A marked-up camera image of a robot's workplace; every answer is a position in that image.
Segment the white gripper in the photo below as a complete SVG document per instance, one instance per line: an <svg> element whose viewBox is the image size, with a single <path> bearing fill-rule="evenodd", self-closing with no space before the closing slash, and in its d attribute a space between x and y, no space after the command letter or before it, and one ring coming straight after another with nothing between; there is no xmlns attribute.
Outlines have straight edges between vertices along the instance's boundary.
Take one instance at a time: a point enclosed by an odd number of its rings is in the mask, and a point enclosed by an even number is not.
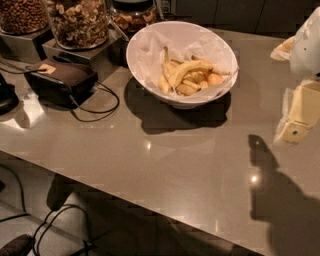
<svg viewBox="0 0 320 256"><path fill-rule="evenodd" d="M270 54L277 61L290 58L293 73L313 78L320 73L320 7L317 7L295 37L279 44ZM303 80L283 95L282 118L276 129L276 143L298 144L320 120L320 81Z"/></svg>

